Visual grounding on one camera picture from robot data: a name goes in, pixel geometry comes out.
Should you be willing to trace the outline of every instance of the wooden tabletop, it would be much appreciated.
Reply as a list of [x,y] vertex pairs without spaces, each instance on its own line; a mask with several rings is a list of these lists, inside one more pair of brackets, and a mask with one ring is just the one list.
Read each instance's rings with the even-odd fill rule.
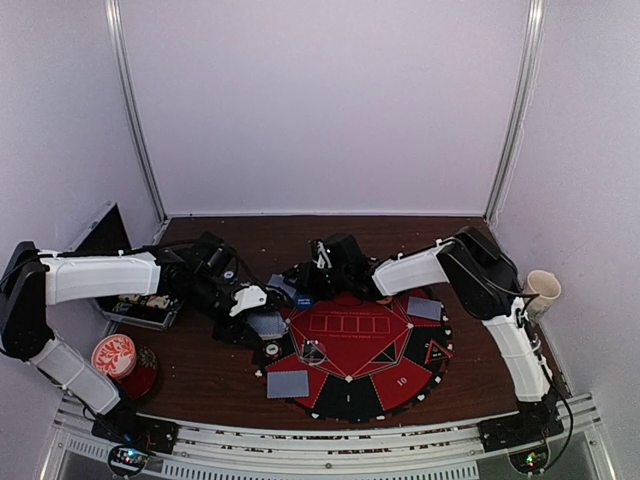
[[[490,235],[480,218],[182,218],[171,221],[163,241],[197,238],[209,230],[231,243],[253,272],[267,281],[272,273],[308,260],[308,241],[315,238],[352,233],[367,255],[384,258],[424,248],[465,225]],[[184,309],[166,333],[128,325],[119,332],[150,347],[158,357],[158,380],[139,401],[140,411],[152,415],[238,427],[335,429],[428,425],[515,410],[513,382],[487,329],[464,311],[450,286],[437,285],[433,292],[445,304],[453,329],[455,350],[449,371],[422,403],[390,419],[362,425],[313,420],[282,401],[268,400],[254,375],[251,351],[214,341],[212,320],[193,310]]]

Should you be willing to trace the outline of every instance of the black cable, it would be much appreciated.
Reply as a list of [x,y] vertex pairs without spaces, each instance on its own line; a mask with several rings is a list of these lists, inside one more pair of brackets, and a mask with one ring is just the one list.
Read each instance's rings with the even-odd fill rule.
[[7,280],[9,280],[9,277],[11,277],[11,275],[13,275],[14,273],[16,273],[18,270],[20,270],[21,268],[23,268],[25,265],[39,259],[39,258],[52,258],[53,255],[51,255],[50,253],[44,253],[41,255],[38,255],[36,258],[27,258],[26,260],[23,260],[22,262],[18,263],[17,265],[15,265],[11,270],[9,270],[7,273],[4,274],[4,276],[0,279],[0,291],[2,290],[2,284],[4,282],[6,282]]
[[498,285],[497,283],[493,283],[491,280],[489,280],[487,277],[484,277],[484,279],[489,285],[491,285],[493,288],[497,288],[498,290],[500,290],[503,293],[506,293],[508,295],[513,295],[514,297],[522,297],[522,298],[538,298],[540,296],[539,293],[518,293],[518,292],[513,292],[511,290],[507,290],[504,287],[501,287],[500,285]]
[[540,365],[540,367],[542,368],[542,372],[544,373],[544,376],[547,379],[547,382],[549,382],[549,385],[551,385],[551,388],[553,388],[556,391],[556,393],[558,394],[558,397],[560,398],[565,408],[567,409],[567,412],[569,413],[569,434],[567,435],[567,439],[565,440],[564,445],[562,446],[562,449],[560,449],[560,452],[558,452],[558,455],[556,455],[556,458],[554,458],[551,463],[549,463],[544,467],[544,471],[546,472],[551,467],[553,467],[558,462],[558,460],[560,460],[560,458],[562,457],[562,454],[566,451],[567,447],[569,446],[569,442],[571,442],[571,436],[573,435],[574,419],[573,419],[573,412],[571,411],[571,407],[569,406],[569,403],[564,398],[564,395],[562,394],[562,392],[560,392],[560,389],[556,386],[555,382],[551,379],[551,376],[547,371],[547,367],[545,367],[544,365]]
[[[84,418],[86,418],[87,420],[91,420],[94,422],[98,422],[100,424],[100,426],[102,428],[104,428],[107,432],[109,432],[111,435],[113,435],[115,437],[115,439],[117,441],[119,441],[120,443],[122,443],[124,446],[128,447],[128,448],[133,448],[134,450],[137,450],[139,452],[144,453],[145,455],[149,455],[152,456],[153,452],[149,451],[148,449],[142,449],[140,448],[138,445],[136,445],[133,439],[128,439],[126,435],[121,435],[120,433],[118,433],[114,428],[113,425],[109,424],[108,422],[104,421],[100,415],[98,415],[90,406],[89,404],[87,404],[87,402],[85,402],[83,399],[81,399],[80,397],[78,397],[77,395],[74,395],[75,398],[77,398],[80,403],[82,403],[82,405],[84,406],[84,408],[82,409],[82,416]],[[91,414],[91,417],[93,418],[89,418],[87,417],[87,412]]]
[[527,303],[524,304],[524,307],[523,307],[522,310],[526,312],[527,308],[529,308],[529,305],[531,305],[531,302],[533,302],[539,296],[540,296],[540,294],[536,294],[536,296],[534,296],[534,297],[529,297],[529,300],[527,300]]
[[176,240],[173,242],[162,243],[158,245],[143,245],[138,248],[129,248],[129,249],[117,249],[117,250],[77,250],[75,252],[60,252],[58,253],[58,257],[61,258],[74,258],[74,257],[118,257],[118,256],[128,256],[128,255],[137,255],[139,253],[153,253],[162,248],[183,246],[183,245],[193,245],[194,243],[203,243],[200,240]]

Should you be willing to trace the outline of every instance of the white robotic arm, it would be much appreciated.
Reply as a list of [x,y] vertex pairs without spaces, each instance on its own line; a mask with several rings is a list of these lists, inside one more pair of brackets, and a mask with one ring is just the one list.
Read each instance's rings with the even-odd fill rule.
[[528,296],[521,292],[515,265],[476,229],[467,227],[432,247],[381,263],[363,255],[351,235],[337,234],[312,242],[312,257],[285,272],[285,278],[317,300],[342,290],[364,300],[381,300],[414,288],[451,284],[465,310],[495,340],[518,399],[518,416],[484,424],[485,448],[504,448],[509,442],[562,431],[555,408],[557,391],[528,321]]
[[84,256],[37,250],[33,243],[23,242],[0,281],[2,353],[37,367],[128,438],[146,438],[132,402],[47,325],[47,306],[83,298],[151,295],[161,289],[214,318],[214,336],[217,332],[230,343],[255,340],[242,312],[277,307],[273,292],[259,285],[232,292],[220,286],[218,277],[233,250],[217,237],[205,235],[201,243],[182,250],[142,250]]
[[[451,243],[436,242],[436,246],[409,256],[400,255],[378,266],[372,275],[380,293],[392,297],[418,287],[437,283],[450,283],[438,259],[438,254]],[[522,297],[516,297],[508,314],[482,320],[495,340],[515,386],[518,400],[540,402],[549,392],[549,382],[540,368],[546,359],[539,353],[537,338],[530,339],[523,328],[526,312]]]

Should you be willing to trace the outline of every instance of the semicircular card table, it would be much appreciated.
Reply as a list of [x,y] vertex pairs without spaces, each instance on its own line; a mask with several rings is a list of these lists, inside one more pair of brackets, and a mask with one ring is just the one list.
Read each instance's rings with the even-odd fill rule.
[[267,382],[279,377],[283,392],[302,379],[302,394],[281,397],[313,418],[360,423],[400,413],[440,383],[453,356],[442,304],[423,290],[386,305],[345,293],[281,313],[289,332],[256,350],[253,363]]

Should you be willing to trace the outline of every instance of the blue object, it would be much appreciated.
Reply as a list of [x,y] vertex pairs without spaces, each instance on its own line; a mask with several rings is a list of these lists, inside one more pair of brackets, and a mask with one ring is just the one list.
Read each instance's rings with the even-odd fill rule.
[[298,310],[309,310],[313,307],[313,303],[311,295],[298,295],[296,297],[296,308]]

